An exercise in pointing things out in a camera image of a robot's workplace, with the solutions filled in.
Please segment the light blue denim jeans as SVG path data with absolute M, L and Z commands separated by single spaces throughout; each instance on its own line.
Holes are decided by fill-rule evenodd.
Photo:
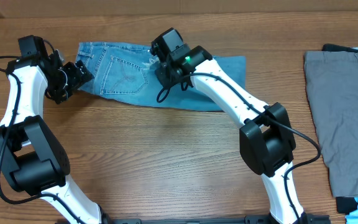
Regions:
M 162 89 L 155 70 L 158 58 L 146 45 L 122 42 L 81 42 L 76 60 L 81 60 L 94 78 L 80 90 L 109 100 L 130 105 L 175 108 L 192 111 L 220 111 L 220 107 L 205 94 L 189 88 L 182 91 L 174 86 L 167 98 L 157 102 Z

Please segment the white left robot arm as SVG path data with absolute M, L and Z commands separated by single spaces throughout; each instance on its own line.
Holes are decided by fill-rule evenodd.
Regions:
M 92 77 L 60 52 L 26 50 L 4 69 L 10 84 L 0 122 L 0 197 L 18 205 L 42 199 L 69 223 L 109 223 L 70 175 L 68 155 L 43 119 L 44 99 L 61 103 Z

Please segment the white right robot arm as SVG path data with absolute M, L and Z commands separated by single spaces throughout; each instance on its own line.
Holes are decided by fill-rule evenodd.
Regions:
M 150 52 L 161 63 L 157 77 L 163 89 L 157 101 L 165 100 L 177 84 L 183 90 L 193 87 L 213 100 L 239 128 L 241 157 L 262 178 L 271 222 L 303 223 L 305 212 L 291 174 L 297 131 L 291 128 L 286 109 L 280 103 L 270 106 L 246 92 L 200 46 L 152 44 Z

